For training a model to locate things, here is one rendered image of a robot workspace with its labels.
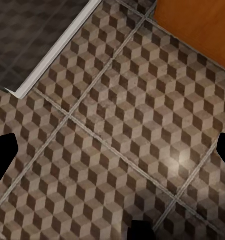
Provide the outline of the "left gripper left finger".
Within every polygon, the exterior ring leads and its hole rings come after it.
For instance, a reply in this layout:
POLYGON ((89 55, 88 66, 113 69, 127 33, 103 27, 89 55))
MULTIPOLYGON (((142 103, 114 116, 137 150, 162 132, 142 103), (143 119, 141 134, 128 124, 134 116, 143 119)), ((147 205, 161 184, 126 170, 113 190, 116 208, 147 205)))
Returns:
POLYGON ((19 151, 14 133, 0 136, 0 181, 19 151))

